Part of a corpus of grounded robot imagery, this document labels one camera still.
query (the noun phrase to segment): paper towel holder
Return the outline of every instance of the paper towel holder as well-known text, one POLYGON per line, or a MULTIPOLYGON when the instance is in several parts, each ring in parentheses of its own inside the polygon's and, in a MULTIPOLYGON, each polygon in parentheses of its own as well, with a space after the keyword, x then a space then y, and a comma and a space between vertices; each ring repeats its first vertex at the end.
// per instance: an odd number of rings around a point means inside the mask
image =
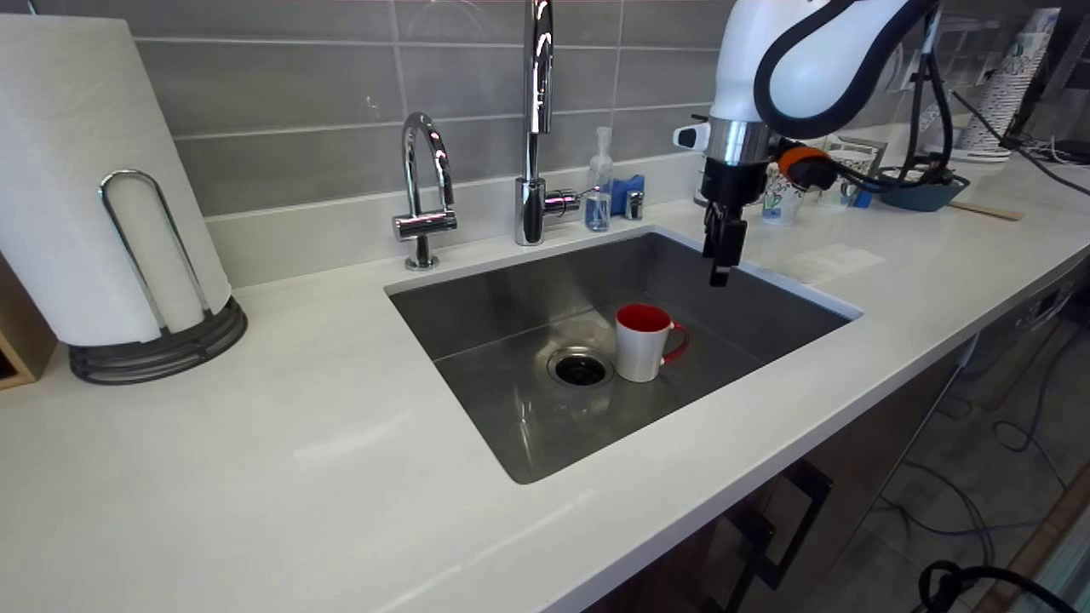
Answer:
POLYGON ((197 265, 180 238, 180 229, 174 221, 174 211, 166 203, 166 195, 162 187, 156 177, 150 177, 148 170, 136 170, 136 166, 122 166, 122 170, 112 170, 103 183, 98 183, 98 201, 134 261, 134 274, 142 287, 142 297, 148 297, 148 305, 150 312, 156 318, 162 324, 162 338, 156 339, 148 339, 148 343, 115 343, 115 346, 67 346, 67 358, 73 358, 73 374, 85 377, 85 383, 97 383, 97 385, 136 385, 136 383, 154 383, 154 377, 166 377, 166 374, 179 374, 179 372, 187 372, 187 368, 197 368, 212 358, 217 358, 221 351, 228 351, 250 326, 242 305, 234 302, 234 297, 224 302, 221 312, 212 312, 212 302, 204 297, 204 287, 203 287, 203 276, 197 276, 197 265), (166 218, 166 229, 183 254, 183 270, 187 270, 187 278, 192 278, 192 290, 203 302, 203 324, 187 326, 187 332, 170 332, 163 309, 156 305, 156 297, 150 290, 150 278, 148 278, 148 270, 141 265, 136 251, 134 251, 134 242, 115 215, 115 203, 110 199, 110 192, 120 183, 120 181, 141 181, 148 183, 156 201, 162 201, 162 211, 166 218))

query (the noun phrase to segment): sink drain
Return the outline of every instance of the sink drain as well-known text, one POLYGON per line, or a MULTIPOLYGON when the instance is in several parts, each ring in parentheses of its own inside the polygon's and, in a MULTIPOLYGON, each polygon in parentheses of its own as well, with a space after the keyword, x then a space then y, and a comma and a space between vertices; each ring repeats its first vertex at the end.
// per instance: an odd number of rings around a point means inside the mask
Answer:
POLYGON ((597 385, 602 383, 610 372, 600 358, 594 358, 583 346, 569 346, 557 364, 551 374, 566 385, 597 385))

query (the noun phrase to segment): mug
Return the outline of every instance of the mug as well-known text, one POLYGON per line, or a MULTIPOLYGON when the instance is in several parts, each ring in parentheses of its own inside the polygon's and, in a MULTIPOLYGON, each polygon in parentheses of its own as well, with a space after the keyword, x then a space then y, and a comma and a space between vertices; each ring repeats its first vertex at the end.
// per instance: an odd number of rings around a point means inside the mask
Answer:
POLYGON ((627 302, 612 318, 616 332, 616 374, 627 383, 656 383, 658 368, 683 362, 689 351, 689 326, 683 326, 667 309, 651 302, 627 302))

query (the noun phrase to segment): backsplash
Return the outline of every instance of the backsplash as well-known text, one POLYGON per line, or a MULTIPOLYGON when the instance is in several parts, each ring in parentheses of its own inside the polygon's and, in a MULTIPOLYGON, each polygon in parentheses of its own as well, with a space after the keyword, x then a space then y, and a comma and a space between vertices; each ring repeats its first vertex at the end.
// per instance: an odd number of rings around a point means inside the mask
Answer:
MULTIPOLYGON (((581 166, 594 125, 612 157, 673 154, 667 134, 712 101, 733 0, 557 0, 557 124, 543 166, 581 166)), ((39 0, 44 13, 125 16, 204 215, 267 211, 401 187, 401 116, 437 116, 454 177, 522 159, 524 0, 39 0)), ((947 2, 950 87, 975 92, 1022 2, 947 2)), ((905 111, 899 69, 862 111, 905 111)))

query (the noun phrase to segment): paper towel roll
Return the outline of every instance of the paper towel roll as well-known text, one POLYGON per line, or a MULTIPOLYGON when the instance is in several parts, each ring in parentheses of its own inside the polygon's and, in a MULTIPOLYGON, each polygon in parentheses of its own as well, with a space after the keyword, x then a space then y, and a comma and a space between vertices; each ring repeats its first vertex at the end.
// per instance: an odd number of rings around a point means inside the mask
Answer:
POLYGON ((98 183, 122 166, 162 181, 212 309, 232 297, 194 187, 122 19, 0 16, 0 251, 74 346, 162 338, 203 321, 203 300, 154 192, 115 183, 141 287, 98 183))

